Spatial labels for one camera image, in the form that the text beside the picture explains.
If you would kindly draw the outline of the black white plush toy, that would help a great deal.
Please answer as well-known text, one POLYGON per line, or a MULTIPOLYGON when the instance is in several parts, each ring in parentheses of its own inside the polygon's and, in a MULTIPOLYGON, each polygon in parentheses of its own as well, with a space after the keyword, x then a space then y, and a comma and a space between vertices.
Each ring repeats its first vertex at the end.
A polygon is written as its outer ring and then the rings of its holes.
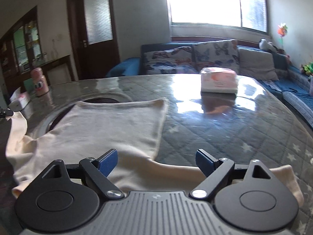
POLYGON ((259 42, 259 49, 265 52, 277 53, 277 48, 272 44, 272 42, 267 41, 262 38, 259 42))

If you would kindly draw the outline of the colourful pinwheel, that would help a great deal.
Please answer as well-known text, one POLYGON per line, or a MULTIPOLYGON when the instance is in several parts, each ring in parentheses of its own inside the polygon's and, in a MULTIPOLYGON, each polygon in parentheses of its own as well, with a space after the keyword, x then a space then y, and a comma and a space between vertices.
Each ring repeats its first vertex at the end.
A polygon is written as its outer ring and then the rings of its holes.
POLYGON ((284 37, 288 34, 288 26, 286 23, 281 23, 278 25, 277 33, 280 36, 281 49, 284 49, 284 37))

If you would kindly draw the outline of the pink cartoon bottle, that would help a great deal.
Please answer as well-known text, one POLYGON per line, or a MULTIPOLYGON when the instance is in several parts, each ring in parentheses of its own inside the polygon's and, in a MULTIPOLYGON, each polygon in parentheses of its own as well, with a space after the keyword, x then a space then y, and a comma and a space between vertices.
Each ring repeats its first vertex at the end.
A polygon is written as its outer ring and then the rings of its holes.
POLYGON ((34 68, 31 72, 34 89, 38 97, 43 96, 49 92, 48 83, 43 71, 40 67, 34 68))

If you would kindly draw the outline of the window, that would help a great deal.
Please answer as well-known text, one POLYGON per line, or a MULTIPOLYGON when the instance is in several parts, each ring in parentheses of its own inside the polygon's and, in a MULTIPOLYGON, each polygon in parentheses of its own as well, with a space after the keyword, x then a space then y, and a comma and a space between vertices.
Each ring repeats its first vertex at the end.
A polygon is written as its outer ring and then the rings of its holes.
POLYGON ((266 0, 168 0, 172 25, 212 25, 267 32, 266 0))

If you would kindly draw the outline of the white pink tissue pack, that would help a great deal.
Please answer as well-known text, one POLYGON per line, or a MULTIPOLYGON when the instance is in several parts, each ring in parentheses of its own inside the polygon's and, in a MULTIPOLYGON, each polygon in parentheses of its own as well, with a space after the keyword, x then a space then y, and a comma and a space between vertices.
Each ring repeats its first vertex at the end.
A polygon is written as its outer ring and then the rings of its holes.
POLYGON ((237 73, 231 69, 205 67, 200 75, 202 92, 236 94, 238 91, 237 73))

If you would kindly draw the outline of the plain beige cushion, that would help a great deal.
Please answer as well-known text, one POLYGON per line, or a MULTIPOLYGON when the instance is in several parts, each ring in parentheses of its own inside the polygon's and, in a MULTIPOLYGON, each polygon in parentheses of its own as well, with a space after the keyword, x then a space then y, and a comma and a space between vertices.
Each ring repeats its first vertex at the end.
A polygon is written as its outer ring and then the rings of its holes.
POLYGON ((239 74, 256 80, 277 81, 274 60, 269 52, 260 52, 251 49, 238 49, 239 74))

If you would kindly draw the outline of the blue sofa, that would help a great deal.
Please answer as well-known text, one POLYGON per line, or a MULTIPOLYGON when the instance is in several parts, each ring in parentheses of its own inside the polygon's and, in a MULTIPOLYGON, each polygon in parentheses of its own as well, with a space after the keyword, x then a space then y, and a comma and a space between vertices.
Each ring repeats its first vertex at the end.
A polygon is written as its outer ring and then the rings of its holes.
MULTIPOLYGON (((133 76, 144 75, 143 71, 143 55, 145 52, 168 50, 183 46, 192 47, 192 60, 195 63, 195 53, 193 45, 198 42, 182 42, 182 43, 162 43, 162 44, 149 44, 141 47, 141 57, 129 58, 122 63, 113 67, 108 73, 107 77, 115 76, 133 76)), ((245 47, 237 44, 239 48, 262 51, 259 48, 245 47)), ((302 74, 295 72, 294 67, 288 65, 287 57, 279 53, 271 53, 274 60, 275 72, 277 73, 277 81, 262 81, 257 80, 268 89, 269 92, 274 94, 279 100, 286 102, 294 110, 296 110, 307 124, 312 125, 312 96, 309 93, 309 82, 302 74)))

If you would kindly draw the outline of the dark wooden door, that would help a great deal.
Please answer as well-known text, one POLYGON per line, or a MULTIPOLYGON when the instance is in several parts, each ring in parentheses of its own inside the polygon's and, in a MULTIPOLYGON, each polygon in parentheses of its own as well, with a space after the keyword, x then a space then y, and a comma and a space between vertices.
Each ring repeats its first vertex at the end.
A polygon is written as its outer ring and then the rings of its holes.
POLYGON ((113 0, 67 0, 78 79, 100 79, 120 63, 113 0))

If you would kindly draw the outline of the right butterfly cushion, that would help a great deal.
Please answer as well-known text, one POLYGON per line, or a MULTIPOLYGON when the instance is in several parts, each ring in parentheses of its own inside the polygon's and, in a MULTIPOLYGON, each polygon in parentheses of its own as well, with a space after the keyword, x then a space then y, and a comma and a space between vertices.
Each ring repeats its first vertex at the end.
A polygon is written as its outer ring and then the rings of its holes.
POLYGON ((205 67, 222 67, 239 74, 237 40, 199 42, 193 45, 193 50, 199 71, 205 67))

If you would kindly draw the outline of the grey quilted table cover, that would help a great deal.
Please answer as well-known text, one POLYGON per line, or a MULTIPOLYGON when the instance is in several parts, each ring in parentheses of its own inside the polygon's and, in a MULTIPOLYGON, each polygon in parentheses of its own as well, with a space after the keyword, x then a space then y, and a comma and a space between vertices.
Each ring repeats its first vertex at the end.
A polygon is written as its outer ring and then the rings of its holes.
POLYGON ((146 101, 165 97, 169 112, 157 160, 193 165, 203 148, 216 157, 246 164, 259 159, 269 167, 291 165, 305 203, 292 226, 294 234, 312 234, 312 137, 294 112, 254 79, 240 78, 238 95, 228 111, 211 115, 219 96, 201 97, 197 74, 141 75, 58 84, 30 103, 28 134, 43 135, 51 122, 79 100, 146 101))

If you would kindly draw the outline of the white box on table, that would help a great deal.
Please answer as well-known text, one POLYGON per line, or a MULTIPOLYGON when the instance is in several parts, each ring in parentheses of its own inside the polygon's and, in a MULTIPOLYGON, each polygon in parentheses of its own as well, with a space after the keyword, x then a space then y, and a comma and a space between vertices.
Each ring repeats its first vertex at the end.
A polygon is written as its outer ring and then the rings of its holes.
POLYGON ((21 87, 19 87, 18 89, 16 89, 12 96, 10 97, 10 104, 8 105, 8 107, 14 111, 14 112, 18 112, 23 110, 28 103, 30 102, 30 96, 28 94, 28 92, 21 92, 21 87))

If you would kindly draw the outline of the wooden display cabinet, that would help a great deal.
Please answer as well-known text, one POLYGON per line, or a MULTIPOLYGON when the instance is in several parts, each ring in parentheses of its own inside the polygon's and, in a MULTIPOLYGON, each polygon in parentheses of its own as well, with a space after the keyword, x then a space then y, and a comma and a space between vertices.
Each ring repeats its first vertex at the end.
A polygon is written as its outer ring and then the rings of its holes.
POLYGON ((74 81, 69 55, 61 56, 52 40, 52 52, 43 51, 37 8, 32 8, 1 37, 1 76, 5 94, 12 94, 31 78, 33 68, 40 67, 48 85, 74 81))

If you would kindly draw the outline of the left butterfly cushion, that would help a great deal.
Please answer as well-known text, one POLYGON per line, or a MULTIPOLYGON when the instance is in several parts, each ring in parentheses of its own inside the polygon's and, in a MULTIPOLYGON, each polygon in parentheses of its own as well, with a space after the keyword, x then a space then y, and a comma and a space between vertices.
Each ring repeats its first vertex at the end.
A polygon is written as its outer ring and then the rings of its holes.
POLYGON ((198 74, 192 60, 192 47, 183 46, 168 50, 145 52, 145 74, 198 74))

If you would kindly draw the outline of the butterfly cushion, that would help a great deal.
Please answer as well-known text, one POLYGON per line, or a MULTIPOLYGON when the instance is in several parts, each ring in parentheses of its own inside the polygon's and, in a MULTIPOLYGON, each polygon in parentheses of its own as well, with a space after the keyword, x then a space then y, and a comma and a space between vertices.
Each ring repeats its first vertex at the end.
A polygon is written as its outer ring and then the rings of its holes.
POLYGON ((222 67, 239 74, 237 40, 199 42, 193 45, 193 50, 199 71, 205 67, 222 67))
POLYGON ((145 74, 198 74, 192 60, 192 47, 183 46, 168 50, 145 52, 145 74))

